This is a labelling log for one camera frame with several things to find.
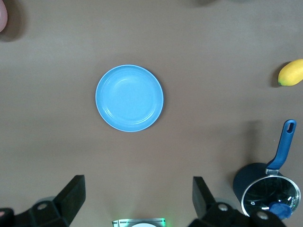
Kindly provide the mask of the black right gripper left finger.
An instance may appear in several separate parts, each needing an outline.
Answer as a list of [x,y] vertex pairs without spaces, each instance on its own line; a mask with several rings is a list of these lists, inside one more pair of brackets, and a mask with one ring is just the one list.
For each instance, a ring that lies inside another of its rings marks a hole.
[[0,208],[0,227],[69,227],[85,201],[85,176],[76,175],[55,196],[15,214]]

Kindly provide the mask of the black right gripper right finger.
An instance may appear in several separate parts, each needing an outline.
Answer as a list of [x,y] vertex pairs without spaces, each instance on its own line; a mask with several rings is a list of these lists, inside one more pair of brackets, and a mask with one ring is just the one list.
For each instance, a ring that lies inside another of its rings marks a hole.
[[193,177],[192,202],[197,214],[188,227],[286,227],[269,211],[245,216],[227,203],[217,202],[200,176]]

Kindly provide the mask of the blue shallow plate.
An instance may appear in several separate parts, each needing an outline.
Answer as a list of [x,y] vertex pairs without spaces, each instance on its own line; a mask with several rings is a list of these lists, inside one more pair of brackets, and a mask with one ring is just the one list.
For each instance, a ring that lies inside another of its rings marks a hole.
[[111,127],[138,132],[152,126],[164,107],[160,82],[147,69],[120,65],[107,71],[96,87],[96,108]]

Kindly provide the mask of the dark blue saucepan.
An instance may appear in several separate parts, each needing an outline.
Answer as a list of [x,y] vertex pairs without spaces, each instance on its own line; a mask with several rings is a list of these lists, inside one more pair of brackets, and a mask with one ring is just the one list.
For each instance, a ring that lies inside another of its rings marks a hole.
[[293,119],[287,120],[284,123],[276,154],[271,161],[268,163],[252,163],[246,165],[236,173],[232,186],[239,202],[245,189],[254,181],[268,176],[286,177],[280,173],[280,169],[288,157],[296,125],[297,122]]

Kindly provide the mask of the glass lid with blue knob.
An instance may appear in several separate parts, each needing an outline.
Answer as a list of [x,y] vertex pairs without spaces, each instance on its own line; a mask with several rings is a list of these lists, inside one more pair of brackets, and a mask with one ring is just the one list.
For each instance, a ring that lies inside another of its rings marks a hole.
[[290,218],[301,199],[299,187],[286,177],[268,176],[251,183],[241,197],[245,215],[269,211],[280,219]]

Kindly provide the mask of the brown table cover mat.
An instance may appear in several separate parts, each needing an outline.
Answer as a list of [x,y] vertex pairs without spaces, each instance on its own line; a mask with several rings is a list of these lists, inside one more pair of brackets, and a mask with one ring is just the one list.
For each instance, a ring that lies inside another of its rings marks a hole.
[[[0,33],[0,207],[21,213],[85,175],[71,227],[125,218],[196,218],[192,178],[239,209],[244,165],[270,161],[283,124],[297,127],[281,173],[303,194],[303,83],[280,87],[303,58],[303,0],[4,0]],[[149,128],[118,131],[95,91],[134,64],[160,82]]]

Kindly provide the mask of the yellow lemon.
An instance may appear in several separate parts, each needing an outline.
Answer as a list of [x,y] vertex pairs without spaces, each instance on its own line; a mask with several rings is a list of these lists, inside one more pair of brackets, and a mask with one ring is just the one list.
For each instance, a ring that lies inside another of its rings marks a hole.
[[303,80],[303,59],[285,65],[278,74],[278,84],[284,87],[297,85]]

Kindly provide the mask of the small pink bowl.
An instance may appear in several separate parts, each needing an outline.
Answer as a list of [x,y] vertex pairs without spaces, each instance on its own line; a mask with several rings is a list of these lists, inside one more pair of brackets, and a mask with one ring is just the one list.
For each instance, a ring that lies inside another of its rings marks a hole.
[[8,21],[8,13],[3,0],[0,0],[0,32],[2,32]]

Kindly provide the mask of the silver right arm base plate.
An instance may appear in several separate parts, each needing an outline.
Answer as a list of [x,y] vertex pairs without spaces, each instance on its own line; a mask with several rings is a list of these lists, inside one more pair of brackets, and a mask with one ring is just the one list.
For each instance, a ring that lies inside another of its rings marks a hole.
[[167,227],[165,218],[118,219],[112,221],[113,227]]

